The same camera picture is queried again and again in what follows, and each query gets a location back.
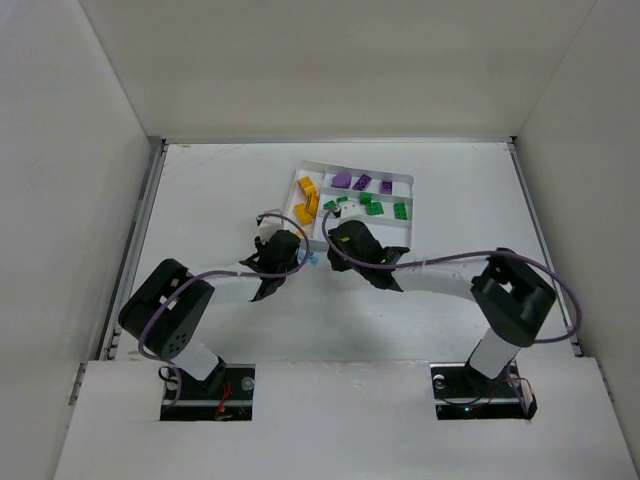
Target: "sorting tray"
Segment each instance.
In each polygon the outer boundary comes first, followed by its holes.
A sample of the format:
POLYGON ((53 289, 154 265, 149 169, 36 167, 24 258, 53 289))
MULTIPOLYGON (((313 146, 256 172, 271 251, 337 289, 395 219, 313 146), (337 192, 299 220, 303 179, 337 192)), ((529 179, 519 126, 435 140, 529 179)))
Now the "sorting tray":
MULTIPOLYGON (((322 217, 326 210, 322 206, 330 200, 336 201, 339 197, 348 197, 362 208, 361 220, 367 224, 371 233, 378 239, 383 246, 400 246, 411 247, 411 231, 413 218, 413 177, 398 173, 379 172, 375 170, 363 170, 359 168, 350 168, 339 165, 328 165, 325 163, 317 163, 311 161, 300 162, 289 191, 289 197, 285 205, 284 213, 288 217, 297 221, 294 211, 296 205, 306 203, 304 194, 298 187, 298 180, 309 177, 318 191, 320 196, 320 205, 318 212, 313 219, 313 223, 304 227, 305 232, 311 240, 311 248, 317 251, 325 251, 328 246, 322 236, 321 224, 322 217), (347 171, 351 173, 351 185, 349 188, 334 188, 331 186, 333 177, 340 172, 347 171), (354 190, 356 184, 362 174, 371 177, 371 183, 364 190, 372 194, 373 202, 380 202, 384 213, 382 215, 367 215, 364 205, 360 205, 360 191, 354 190), (383 180, 391 180, 393 182, 393 191, 391 195, 380 193, 380 184, 383 180), (404 203, 407 210, 407 220, 399 220, 395 218, 393 205, 395 203, 404 203)), ((327 222, 327 229, 330 230, 338 226, 339 219, 330 217, 327 222)))

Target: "wall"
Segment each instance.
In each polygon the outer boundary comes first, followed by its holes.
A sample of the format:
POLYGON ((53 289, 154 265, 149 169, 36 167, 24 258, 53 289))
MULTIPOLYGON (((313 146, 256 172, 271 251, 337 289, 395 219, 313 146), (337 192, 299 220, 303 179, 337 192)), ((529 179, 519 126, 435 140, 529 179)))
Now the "wall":
POLYGON ((593 4, 81 1, 146 131, 200 138, 515 135, 593 4))
POLYGON ((580 339, 602 362, 640 465, 640 3, 598 0, 517 147, 558 269, 576 286, 580 339))
POLYGON ((0 465, 53 475, 148 155, 77 0, 0 8, 0 465))

